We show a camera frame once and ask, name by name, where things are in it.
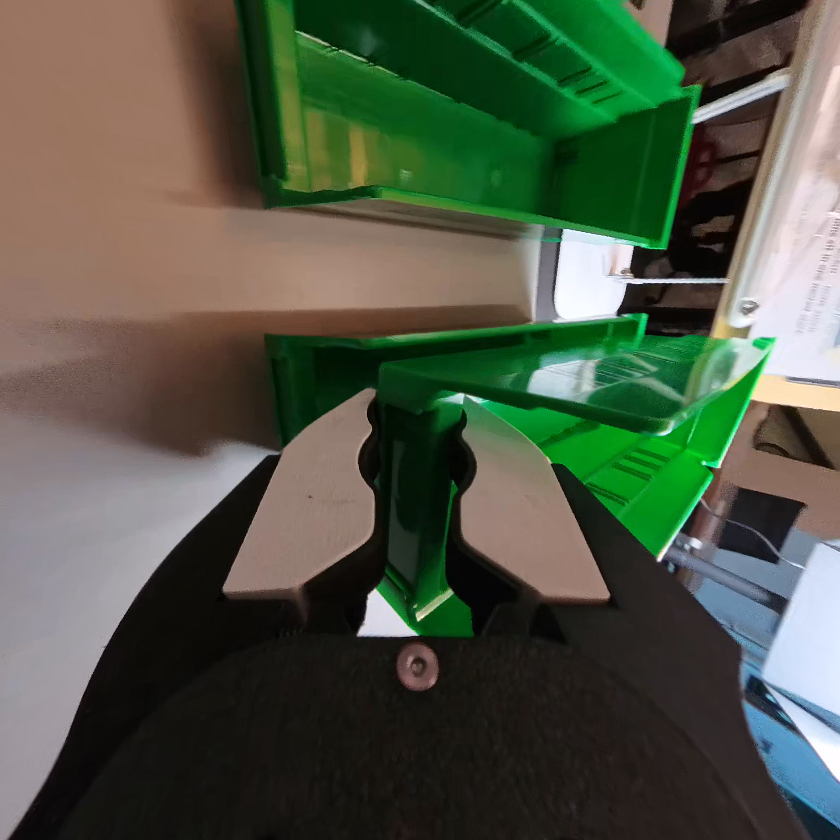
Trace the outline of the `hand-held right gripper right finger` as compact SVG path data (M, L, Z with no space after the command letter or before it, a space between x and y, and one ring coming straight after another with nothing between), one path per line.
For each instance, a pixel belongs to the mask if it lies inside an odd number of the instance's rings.
M480 401L464 401L450 445L446 580L474 635L527 634L555 606L611 594L552 464Z

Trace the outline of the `white box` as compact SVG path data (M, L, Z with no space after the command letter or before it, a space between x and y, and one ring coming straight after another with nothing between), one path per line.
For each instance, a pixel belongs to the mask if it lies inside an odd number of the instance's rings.
M764 660L763 678L838 716L838 548L822 543L807 561Z

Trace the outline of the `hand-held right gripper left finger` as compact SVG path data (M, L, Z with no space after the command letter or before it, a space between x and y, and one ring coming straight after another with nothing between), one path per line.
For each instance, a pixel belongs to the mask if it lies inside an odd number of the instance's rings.
M300 627L356 631L384 574L376 391L364 388L284 446L224 582L233 602L280 602Z

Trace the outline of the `light grey desk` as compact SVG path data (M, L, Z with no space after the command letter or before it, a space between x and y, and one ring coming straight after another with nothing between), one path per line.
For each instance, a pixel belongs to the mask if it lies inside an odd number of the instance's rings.
M2 838L105 644L277 447L265 333L548 317L539 234L261 206L233 2L2 2Z

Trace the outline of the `white document stand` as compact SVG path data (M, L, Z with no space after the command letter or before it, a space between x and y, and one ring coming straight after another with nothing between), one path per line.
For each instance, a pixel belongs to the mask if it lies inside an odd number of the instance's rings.
M665 46L682 63L703 70L700 116L696 126L727 119L736 124L764 115L763 145L751 183L734 215L728 263L720 271L695 274L689 286L723 289L720 304L751 300L744 317L751 322L760 301L745 288L762 246L759 244L785 210L785 168L796 144L801 100L826 21L838 12L838 2L648 2L634 14L658 31L668 24ZM560 242L543 242L535 314L590 320L614 316L626 289L643 285L633 275L633 248L589 234L565 232Z

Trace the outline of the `green plastic bin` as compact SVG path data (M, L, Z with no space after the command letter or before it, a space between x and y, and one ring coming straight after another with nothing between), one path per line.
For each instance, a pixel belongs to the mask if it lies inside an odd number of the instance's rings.
M466 396L567 468L659 559L721 465L774 346L646 335L630 317L384 342L376 388L390 575L409 623L446 635L471 634L444 572L449 436Z
M622 2L236 2L264 206L669 241L700 89Z
M386 332L382 335L266 334L276 423L282 444L354 394L375 388L392 361L483 350L606 351L634 346L648 316L495 325L471 329Z

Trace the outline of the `red basket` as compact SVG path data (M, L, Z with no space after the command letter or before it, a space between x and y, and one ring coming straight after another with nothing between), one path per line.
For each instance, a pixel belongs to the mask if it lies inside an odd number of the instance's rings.
M677 209L681 212L709 184L718 165L718 145L702 134L693 139L679 193Z

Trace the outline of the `pale wooden board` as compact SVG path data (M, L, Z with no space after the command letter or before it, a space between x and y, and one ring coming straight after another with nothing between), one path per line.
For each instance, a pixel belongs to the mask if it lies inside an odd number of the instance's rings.
M745 288L750 296L759 300L759 307L751 322L747 323L744 314L751 300L739 305L735 298L730 298L728 311L720 304L712 330L715 338L744 336L751 340L756 339L751 336L751 328L763 301L769 296L770 282L767 276L773 241L790 212L787 206L795 185L808 168L813 155L827 145L827 138L831 133L838 134L839 153L839 4L838 12L826 21L819 45L822 49L814 63L806 90L808 96L801 100L801 119L794 136L796 144L792 149L789 165L784 170L787 175L782 195L787 199L785 210L776 216L769 233L759 241L763 248L759 252L755 267L749 273L750 280ZM838 385L788 380L770 373L769 362L770 360L764 367L761 381L754 393L755 399L765 403L838 411Z

